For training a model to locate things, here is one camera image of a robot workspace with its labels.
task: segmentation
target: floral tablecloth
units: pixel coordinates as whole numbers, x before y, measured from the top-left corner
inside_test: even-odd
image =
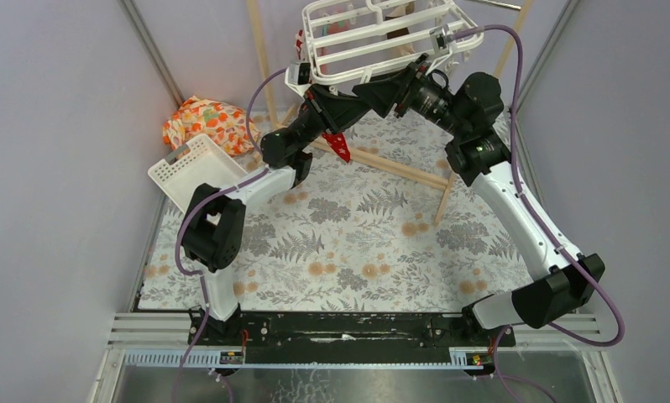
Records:
[[[496,128],[505,137],[503,118]],[[346,137],[352,148],[442,176],[451,172],[444,153],[450,136],[414,113],[384,120],[371,113]],[[530,281],[508,233],[461,180],[434,227],[441,191],[312,153],[305,182],[249,211],[233,262],[233,289],[243,309],[460,311]],[[260,165],[252,155],[238,161],[247,170]],[[202,299],[198,279],[175,267],[182,214],[167,203],[144,268],[139,309],[186,309]]]

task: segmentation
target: plastic basket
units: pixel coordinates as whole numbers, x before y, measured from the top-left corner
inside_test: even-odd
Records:
[[[188,154],[177,158],[187,150]],[[218,188],[229,187],[246,174],[246,170],[205,133],[187,141],[147,171],[152,181],[182,212],[186,212],[199,185],[207,183]]]

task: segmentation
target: red object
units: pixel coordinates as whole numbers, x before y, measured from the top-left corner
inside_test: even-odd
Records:
[[[305,56],[302,54],[303,47],[303,30],[299,29],[298,34],[296,34],[296,53],[298,54],[298,60],[305,60]]]
[[[348,143],[345,141],[345,136],[342,133],[323,133],[322,137],[330,145],[332,151],[335,151],[335,154],[339,155],[345,162],[350,162],[350,149],[348,148]]]

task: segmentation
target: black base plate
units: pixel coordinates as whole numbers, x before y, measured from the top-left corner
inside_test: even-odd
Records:
[[[498,334],[472,338],[459,314],[445,313],[243,311],[225,325],[232,336],[207,333],[196,345],[240,346],[245,330],[249,364],[448,364],[450,347],[487,348]],[[513,332],[500,341],[515,344]]]

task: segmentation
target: wooden frame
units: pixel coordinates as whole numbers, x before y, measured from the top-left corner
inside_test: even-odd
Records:
[[[518,17],[513,26],[513,29],[515,29],[516,31],[521,30],[523,23],[526,21],[528,12],[530,11],[533,1],[534,0],[526,0],[526,2],[521,6],[521,9],[517,11]],[[270,75],[270,70],[268,66],[268,54],[266,53],[265,48],[263,26],[261,24],[261,12],[259,10],[259,0],[247,0],[246,3],[249,7],[249,17],[251,18],[251,29],[254,34],[256,53],[259,57],[261,78],[265,80]],[[505,67],[505,63],[508,61],[508,57],[510,55],[510,50],[512,49],[512,47],[513,47],[513,39],[509,39],[509,41],[505,44],[505,48],[503,49],[503,52],[500,55],[498,63],[495,67],[494,72],[495,77],[497,78],[500,77],[500,74],[503,71],[503,68]],[[279,121],[277,118],[278,112],[276,111],[275,108],[275,96],[273,93],[273,88],[271,87],[270,83],[266,86],[265,90],[266,90],[266,107],[268,108],[271,126],[274,128],[282,128],[296,115],[296,112],[298,110],[298,104],[292,105],[288,109],[288,112],[285,114],[284,118]],[[327,142],[322,138],[318,138],[311,145],[317,149],[322,149],[334,153],[334,151],[330,149],[330,146],[327,144]],[[352,160],[357,161],[359,163],[369,165],[373,168],[377,168],[389,172],[391,174],[401,176],[406,179],[411,179],[413,181],[417,181],[424,185],[433,187],[434,189],[443,191],[442,200],[439,203],[439,208],[437,210],[437,215],[434,217],[434,225],[435,226],[439,225],[439,223],[442,220],[443,214],[446,211],[446,205],[448,203],[449,194],[451,193],[451,190],[453,189],[453,186],[456,183],[457,175],[454,174],[453,171],[450,173],[448,178],[444,178],[439,175],[425,172],[423,170],[418,170],[417,168],[412,168],[410,166],[403,165],[398,162],[394,162],[386,158],[382,158],[378,155],[371,154],[368,153],[367,151],[362,151],[359,149],[351,149],[350,156],[352,157]]]

